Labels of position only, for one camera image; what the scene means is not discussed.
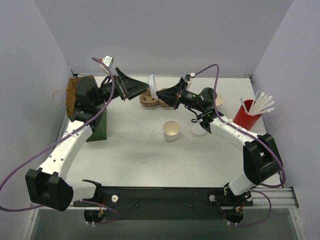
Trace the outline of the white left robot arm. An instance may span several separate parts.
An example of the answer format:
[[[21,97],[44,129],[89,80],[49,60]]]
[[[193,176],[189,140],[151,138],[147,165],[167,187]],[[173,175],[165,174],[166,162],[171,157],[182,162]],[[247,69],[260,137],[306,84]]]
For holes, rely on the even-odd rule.
[[[66,182],[69,169],[86,142],[104,141],[107,138],[105,104],[120,97],[131,100],[146,92],[149,85],[131,78],[118,68],[114,82],[105,81],[99,86],[92,75],[70,78],[66,89],[66,106],[69,123],[62,138],[48,158],[25,175],[28,194],[34,204],[65,211],[71,202],[86,200],[90,205],[101,203],[101,184],[91,181],[79,187]]]

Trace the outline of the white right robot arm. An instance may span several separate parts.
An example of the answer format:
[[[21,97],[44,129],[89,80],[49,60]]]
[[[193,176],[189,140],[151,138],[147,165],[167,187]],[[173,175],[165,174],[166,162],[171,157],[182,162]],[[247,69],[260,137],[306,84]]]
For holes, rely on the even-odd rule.
[[[273,137],[246,130],[219,112],[215,88],[206,87],[199,94],[190,92],[188,83],[191,78],[187,74],[176,85],[158,90],[156,96],[173,109],[184,105],[190,111],[198,111],[196,121],[204,130],[222,137],[242,151],[243,173],[227,183],[226,190],[233,196],[240,196],[282,173],[284,167]]]

